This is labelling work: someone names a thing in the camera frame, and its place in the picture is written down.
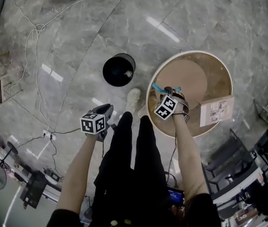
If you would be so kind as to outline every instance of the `power outlet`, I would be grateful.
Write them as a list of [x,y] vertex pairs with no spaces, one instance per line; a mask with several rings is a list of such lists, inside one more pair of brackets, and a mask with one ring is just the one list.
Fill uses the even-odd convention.
[[[43,130],[43,133],[45,134],[45,137],[48,137],[50,138],[51,136],[51,132],[47,131],[47,130]],[[57,136],[52,134],[52,140],[56,140],[57,139]]]

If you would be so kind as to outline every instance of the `shoe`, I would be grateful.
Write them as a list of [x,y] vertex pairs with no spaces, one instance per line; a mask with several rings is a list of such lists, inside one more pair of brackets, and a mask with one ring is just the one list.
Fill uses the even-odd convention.
[[146,104],[144,104],[138,111],[138,117],[140,119],[145,115],[147,115],[147,105]]
[[125,110],[130,113],[134,113],[137,107],[137,103],[140,99],[141,95],[141,90],[138,88],[133,88],[131,91],[128,93],[128,101],[126,103],[126,108]]

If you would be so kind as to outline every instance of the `gray marble floor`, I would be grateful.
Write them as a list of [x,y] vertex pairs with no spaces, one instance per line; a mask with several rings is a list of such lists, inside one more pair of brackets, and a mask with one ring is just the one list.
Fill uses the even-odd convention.
[[[15,0],[15,3],[33,23],[45,24],[73,1]],[[6,0],[0,17],[0,52],[10,50],[11,54],[0,64],[12,60],[7,70],[25,67],[25,44],[32,28],[14,6],[14,0]],[[35,42],[30,39],[24,78],[12,89],[16,92],[21,88],[23,92],[0,109],[0,134],[4,140],[14,136],[19,144],[41,136],[47,128],[39,112],[34,48]],[[143,104],[147,86],[160,64],[172,55],[192,49],[211,52],[222,59],[231,73],[236,97],[233,119],[196,138],[202,159],[206,161],[228,138],[230,128],[251,148],[266,128],[257,120],[253,99],[263,104],[268,101],[267,0],[86,0],[76,4],[40,33],[37,54],[41,110],[50,128],[60,132],[79,127],[79,116],[96,106],[93,98],[113,104],[115,110],[122,113],[131,88],[142,90],[140,104]],[[102,66],[121,52],[132,55],[137,68],[133,80],[117,88],[104,81]],[[12,84],[20,76],[12,78]],[[138,126],[135,115],[133,145]],[[167,169],[174,141],[157,131],[156,137]],[[105,151],[111,138],[110,130],[104,143]],[[77,131],[59,135],[54,141],[60,173],[65,174],[84,139],[85,135]],[[19,152],[32,167],[54,167],[55,149],[47,138],[30,142]],[[90,195],[93,195],[93,180],[101,155],[102,145],[97,143],[88,179]],[[176,153],[172,172],[180,181],[179,171],[174,167],[177,158]]]

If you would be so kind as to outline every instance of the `blue strap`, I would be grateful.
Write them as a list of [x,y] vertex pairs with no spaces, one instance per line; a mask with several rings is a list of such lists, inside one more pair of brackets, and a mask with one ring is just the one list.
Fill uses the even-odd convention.
[[[168,91],[166,91],[166,90],[160,88],[156,83],[153,83],[153,84],[152,84],[152,87],[153,87],[155,90],[159,91],[160,93],[168,93]],[[177,91],[181,91],[181,87],[177,87],[177,88],[174,88],[174,89],[177,90]]]

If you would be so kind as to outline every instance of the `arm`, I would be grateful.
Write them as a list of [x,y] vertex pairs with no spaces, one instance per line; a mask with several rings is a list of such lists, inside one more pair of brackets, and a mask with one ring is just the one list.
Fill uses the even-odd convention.
[[98,135],[89,135],[65,175],[56,209],[79,214],[86,194],[87,174]]
[[200,193],[208,193],[208,189],[203,175],[200,154],[183,115],[173,115],[173,121],[176,128],[183,190],[185,200],[188,201]]

